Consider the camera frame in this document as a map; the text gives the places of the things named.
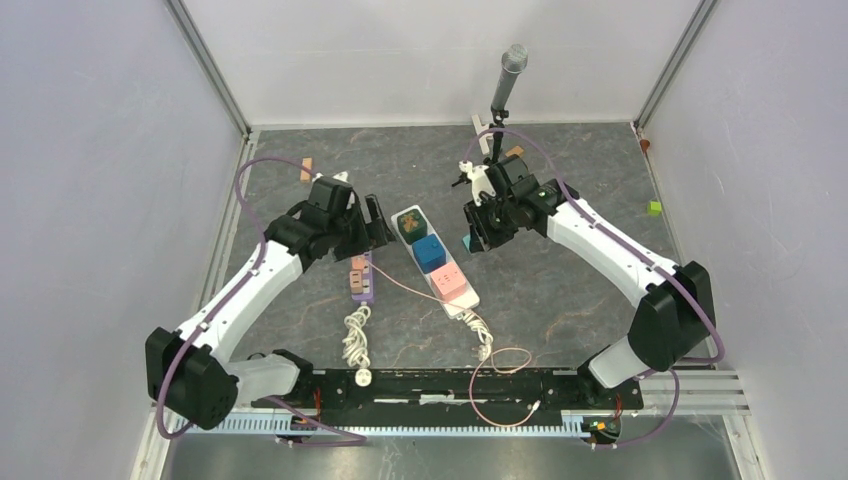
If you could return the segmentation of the pink cube socket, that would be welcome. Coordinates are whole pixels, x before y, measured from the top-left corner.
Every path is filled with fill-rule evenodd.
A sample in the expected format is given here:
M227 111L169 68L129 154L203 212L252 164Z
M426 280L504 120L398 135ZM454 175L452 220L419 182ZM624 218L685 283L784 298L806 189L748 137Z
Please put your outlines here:
M451 302L466 292L467 280L455 261L450 261L429 273L430 285L436 296Z

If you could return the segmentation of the black tripod stand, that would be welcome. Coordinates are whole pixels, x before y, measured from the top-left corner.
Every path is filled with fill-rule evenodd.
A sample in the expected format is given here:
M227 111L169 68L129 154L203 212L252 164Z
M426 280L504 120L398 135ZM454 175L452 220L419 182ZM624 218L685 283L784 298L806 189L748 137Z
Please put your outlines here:
M498 131L498 128L503 129L505 127L504 121L509 118L510 112L505 109L492 109L492 122L489 127L493 129L492 132L492 147L491 147L491 156L490 163L496 163L499 160L500 154L502 153L502 143L504 133Z

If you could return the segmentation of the left wooden block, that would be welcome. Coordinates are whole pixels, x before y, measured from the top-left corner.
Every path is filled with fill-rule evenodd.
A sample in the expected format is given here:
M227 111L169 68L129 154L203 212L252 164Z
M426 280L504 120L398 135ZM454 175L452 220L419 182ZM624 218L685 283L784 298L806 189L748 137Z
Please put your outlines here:
M313 158L312 157L304 157L301 160L301 172L299 176L299 181L301 183L310 183L313 178Z

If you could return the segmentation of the white bracket piece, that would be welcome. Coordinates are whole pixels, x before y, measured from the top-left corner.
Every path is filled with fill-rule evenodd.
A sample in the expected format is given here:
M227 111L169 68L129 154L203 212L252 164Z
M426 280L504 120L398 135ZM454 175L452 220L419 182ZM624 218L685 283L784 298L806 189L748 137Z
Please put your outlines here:
M478 114L473 114L471 116L471 122L475 134L478 136L478 144L481 154L484 157L490 157L492 154L492 147L494 143L493 133L483 134L483 131L489 128L489 124L483 122Z

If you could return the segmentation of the brown charger plug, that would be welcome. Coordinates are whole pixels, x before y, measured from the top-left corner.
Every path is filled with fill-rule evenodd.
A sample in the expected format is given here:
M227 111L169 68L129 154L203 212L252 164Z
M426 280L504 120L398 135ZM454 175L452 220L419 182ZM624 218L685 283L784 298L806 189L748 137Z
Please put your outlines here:
M370 281L366 274L350 272L349 286L352 295L365 295L370 293Z

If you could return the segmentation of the white multicolour power strip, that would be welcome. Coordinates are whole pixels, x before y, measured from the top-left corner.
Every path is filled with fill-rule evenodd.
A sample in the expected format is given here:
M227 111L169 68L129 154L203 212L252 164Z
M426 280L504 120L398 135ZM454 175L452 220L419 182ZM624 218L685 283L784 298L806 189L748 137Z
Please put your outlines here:
M479 295L419 205L394 213L390 226L449 318L479 306Z

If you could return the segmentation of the dark green cube socket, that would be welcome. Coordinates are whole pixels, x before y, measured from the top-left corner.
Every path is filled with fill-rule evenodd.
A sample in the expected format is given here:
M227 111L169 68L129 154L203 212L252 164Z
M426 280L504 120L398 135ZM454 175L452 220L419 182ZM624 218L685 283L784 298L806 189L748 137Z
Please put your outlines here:
M407 245L412 245L428 235L428 223L417 208L411 208L400 213L395 223L398 232Z

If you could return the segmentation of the purple USB power strip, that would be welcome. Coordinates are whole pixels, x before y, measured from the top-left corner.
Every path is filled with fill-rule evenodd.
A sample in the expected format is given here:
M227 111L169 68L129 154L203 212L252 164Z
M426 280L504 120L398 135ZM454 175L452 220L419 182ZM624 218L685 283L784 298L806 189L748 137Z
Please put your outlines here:
M372 254L370 252L352 257L348 278L352 300L358 304L365 303L368 306L373 305L375 296L371 260Z

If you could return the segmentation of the blue cube socket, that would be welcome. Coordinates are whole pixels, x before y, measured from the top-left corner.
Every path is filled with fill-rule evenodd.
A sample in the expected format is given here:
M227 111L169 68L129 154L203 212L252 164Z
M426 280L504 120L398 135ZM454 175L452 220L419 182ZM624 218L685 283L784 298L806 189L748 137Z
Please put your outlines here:
M435 233L428 234L412 244L412 253L418 267L429 274L447 263L445 248Z

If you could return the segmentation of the upper wooden block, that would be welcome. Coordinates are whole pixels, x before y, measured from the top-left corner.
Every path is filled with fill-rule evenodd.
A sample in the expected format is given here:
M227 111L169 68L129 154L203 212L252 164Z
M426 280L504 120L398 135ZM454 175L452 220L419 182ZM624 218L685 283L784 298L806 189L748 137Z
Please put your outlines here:
M516 145L506 152L506 157L507 158L512 158L512 157L522 158L524 153L525 153L525 150L521 146Z

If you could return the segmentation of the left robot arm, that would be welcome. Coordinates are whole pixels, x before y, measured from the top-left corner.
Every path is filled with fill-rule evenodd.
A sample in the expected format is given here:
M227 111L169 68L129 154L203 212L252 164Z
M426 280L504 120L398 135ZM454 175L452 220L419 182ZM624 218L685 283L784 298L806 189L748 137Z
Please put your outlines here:
M236 346L270 303L325 255L342 261L382 247L391 233L376 195L359 196L333 177L321 177L307 199L260 230L245 265L204 307L176 329L156 328L146 339L148 394L161 435L174 438L166 411L204 430L217 427L234 406L278 396L306 405L314 381L306 361L272 353L235 361Z

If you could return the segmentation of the pink charger plug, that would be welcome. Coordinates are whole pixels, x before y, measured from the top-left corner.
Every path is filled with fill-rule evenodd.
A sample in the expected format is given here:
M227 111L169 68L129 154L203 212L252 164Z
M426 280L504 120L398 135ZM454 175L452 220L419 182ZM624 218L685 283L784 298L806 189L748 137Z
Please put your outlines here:
M364 255L351 258L351 271L365 274L369 267L369 261Z

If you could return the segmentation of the wooden block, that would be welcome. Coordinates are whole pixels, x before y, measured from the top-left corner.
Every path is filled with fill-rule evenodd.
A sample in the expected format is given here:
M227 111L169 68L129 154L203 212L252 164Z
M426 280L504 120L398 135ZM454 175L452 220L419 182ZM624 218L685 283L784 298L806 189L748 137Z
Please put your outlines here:
M312 157L304 157L301 160L301 172L299 176L299 181L301 183L310 183L313 178L313 158Z
M524 153L525 153L525 150L521 146L516 145L506 152L506 157L507 158L512 158L512 157L522 158Z

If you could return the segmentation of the small green cube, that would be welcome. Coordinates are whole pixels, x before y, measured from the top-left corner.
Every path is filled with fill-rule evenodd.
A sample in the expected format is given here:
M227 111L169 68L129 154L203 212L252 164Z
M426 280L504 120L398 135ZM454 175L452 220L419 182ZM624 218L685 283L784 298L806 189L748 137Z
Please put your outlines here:
M661 216L663 213L663 205L660 201L652 200L647 205L647 214L653 217Z

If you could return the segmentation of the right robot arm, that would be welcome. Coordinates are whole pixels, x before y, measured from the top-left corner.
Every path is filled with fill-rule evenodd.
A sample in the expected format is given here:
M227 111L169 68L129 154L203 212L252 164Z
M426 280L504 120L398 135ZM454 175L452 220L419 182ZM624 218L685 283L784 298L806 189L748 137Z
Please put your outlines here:
M640 374L664 372L717 332L710 276L695 261L684 266L652 252L606 221L557 179L541 183L513 155L458 165L471 187L463 207L469 249L500 247L525 229L563 246L600 272L636 312L627 334L587 360L577 382L580 400L602 408L618 386Z

